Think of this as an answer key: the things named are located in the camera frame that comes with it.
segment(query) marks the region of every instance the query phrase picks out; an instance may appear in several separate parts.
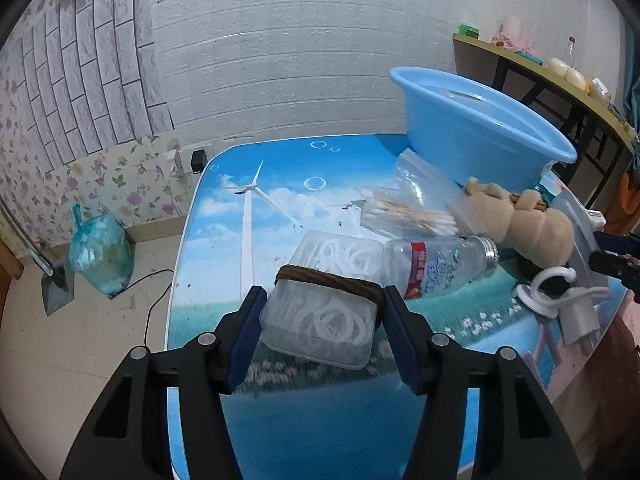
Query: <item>wind turbine print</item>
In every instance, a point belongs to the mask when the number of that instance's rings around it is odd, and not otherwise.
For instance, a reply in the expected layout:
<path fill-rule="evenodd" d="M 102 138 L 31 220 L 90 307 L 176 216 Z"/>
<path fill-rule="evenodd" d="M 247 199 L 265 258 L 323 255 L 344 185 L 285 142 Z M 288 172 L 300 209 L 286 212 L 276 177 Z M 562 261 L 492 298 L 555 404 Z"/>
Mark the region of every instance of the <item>wind turbine print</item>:
<path fill-rule="evenodd" d="M 249 289 L 254 284 L 254 256 L 252 249 L 252 223 L 251 223 L 251 195 L 252 191 L 255 191 L 267 204 L 273 207 L 276 211 L 279 211 L 283 216 L 291 220 L 294 225 L 302 227 L 302 224 L 298 222 L 293 216 L 284 211 L 278 204 L 276 204 L 269 196 L 258 187 L 258 175 L 262 169 L 260 162 L 258 171 L 255 172 L 254 179 L 251 184 L 244 184 L 242 186 L 226 186 L 225 189 L 233 191 L 236 195 L 244 195 L 244 210 L 242 211 L 242 243 L 240 253 L 240 298 L 244 298 L 249 292 Z"/>

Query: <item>screw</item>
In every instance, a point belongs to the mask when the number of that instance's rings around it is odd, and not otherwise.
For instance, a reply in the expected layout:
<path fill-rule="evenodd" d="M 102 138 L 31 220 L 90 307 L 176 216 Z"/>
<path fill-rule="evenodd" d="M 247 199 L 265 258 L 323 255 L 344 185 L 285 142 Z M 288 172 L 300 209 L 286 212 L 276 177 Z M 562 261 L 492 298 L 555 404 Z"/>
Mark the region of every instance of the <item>screw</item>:
<path fill-rule="evenodd" d="M 146 355 L 146 348 L 143 346 L 136 346 L 129 355 L 132 359 L 142 359 Z"/>
<path fill-rule="evenodd" d="M 198 343 L 202 346 L 209 346 L 216 342 L 216 335 L 213 332 L 205 332 L 198 336 Z"/>
<path fill-rule="evenodd" d="M 505 346 L 500 349 L 500 357 L 507 359 L 507 361 L 513 361 L 516 358 L 516 351 L 510 346 Z"/>
<path fill-rule="evenodd" d="M 446 346 L 449 344 L 449 337 L 444 334 L 433 334 L 431 336 L 431 342 L 436 346 Z"/>

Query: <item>stuffed toy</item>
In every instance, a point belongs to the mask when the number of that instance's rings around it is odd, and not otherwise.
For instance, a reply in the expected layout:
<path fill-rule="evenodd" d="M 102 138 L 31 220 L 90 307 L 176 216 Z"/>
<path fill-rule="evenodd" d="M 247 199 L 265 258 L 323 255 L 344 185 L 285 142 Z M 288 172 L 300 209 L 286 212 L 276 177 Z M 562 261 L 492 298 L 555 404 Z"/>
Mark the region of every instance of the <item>stuffed toy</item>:
<path fill-rule="evenodd" d="M 507 242 L 542 269 L 567 263 L 574 250 L 574 226 L 563 212 L 541 206 L 539 192 L 527 189 L 518 197 L 497 184 L 479 185 L 474 178 L 464 191 L 486 226 L 486 236 Z"/>

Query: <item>plastic bottle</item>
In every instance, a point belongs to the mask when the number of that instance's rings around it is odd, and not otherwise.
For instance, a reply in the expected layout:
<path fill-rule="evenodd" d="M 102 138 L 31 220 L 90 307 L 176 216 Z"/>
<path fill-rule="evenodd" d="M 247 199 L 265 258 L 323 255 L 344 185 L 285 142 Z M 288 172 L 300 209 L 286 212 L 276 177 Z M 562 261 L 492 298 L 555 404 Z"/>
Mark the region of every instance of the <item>plastic bottle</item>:
<path fill-rule="evenodd" d="M 569 43 L 566 44 L 566 48 L 564 49 L 562 61 L 572 68 L 575 65 L 575 38 L 573 36 L 569 36 Z"/>
<path fill-rule="evenodd" d="M 434 298 L 491 275 L 497 266 L 498 249 L 489 238 L 391 240 L 382 254 L 382 285 L 395 285 L 406 300 Z"/>

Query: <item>white wall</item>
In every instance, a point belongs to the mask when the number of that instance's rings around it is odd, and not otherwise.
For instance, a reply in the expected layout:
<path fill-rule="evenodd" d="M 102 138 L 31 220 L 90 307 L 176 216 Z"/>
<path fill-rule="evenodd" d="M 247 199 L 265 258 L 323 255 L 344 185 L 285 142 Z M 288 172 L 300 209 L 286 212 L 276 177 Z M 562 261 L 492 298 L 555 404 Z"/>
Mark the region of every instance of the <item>white wall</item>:
<path fill-rule="evenodd" d="M 607 86 L 619 110 L 625 72 L 625 22 L 611 0 L 588 0 L 587 29 L 581 49 L 585 75 L 597 76 Z"/>
<path fill-rule="evenodd" d="M 388 70 L 453 72 L 460 22 L 490 40 L 509 12 L 535 35 L 540 57 L 560 56 L 571 34 L 578 66 L 584 58 L 617 77 L 619 53 L 595 42 L 610 56 L 597 65 L 602 53 L 587 53 L 584 41 L 619 21 L 610 0 L 153 1 L 164 95 L 191 140 L 403 131 Z"/>

